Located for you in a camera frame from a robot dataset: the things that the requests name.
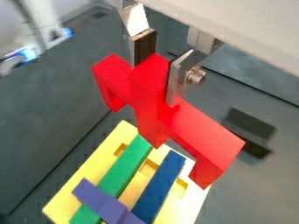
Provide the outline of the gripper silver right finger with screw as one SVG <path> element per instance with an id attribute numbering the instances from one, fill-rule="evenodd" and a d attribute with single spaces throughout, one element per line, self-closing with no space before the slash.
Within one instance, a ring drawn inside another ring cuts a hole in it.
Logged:
<path id="1" fill-rule="evenodd" d="M 166 103 L 174 107 L 188 95 L 189 85 L 201 86 L 208 78 L 202 62 L 221 48 L 224 42 L 205 31 L 190 27 L 188 44 L 192 49 L 180 55 L 169 66 Z"/>

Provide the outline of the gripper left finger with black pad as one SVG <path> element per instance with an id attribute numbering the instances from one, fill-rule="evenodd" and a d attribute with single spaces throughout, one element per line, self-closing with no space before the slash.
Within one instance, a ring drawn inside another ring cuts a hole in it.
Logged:
<path id="1" fill-rule="evenodd" d="M 118 12 L 129 33 L 130 62 L 135 67 L 155 53 L 157 30 L 150 27 L 146 8 L 141 3 Z"/>

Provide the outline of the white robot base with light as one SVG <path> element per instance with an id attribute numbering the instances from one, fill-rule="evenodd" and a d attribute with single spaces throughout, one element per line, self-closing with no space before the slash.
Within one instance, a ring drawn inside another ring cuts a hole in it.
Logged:
<path id="1" fill-rule="evenodd" d="M 71 36 L 53 0 L 0 0 L 0 78 Z"/>

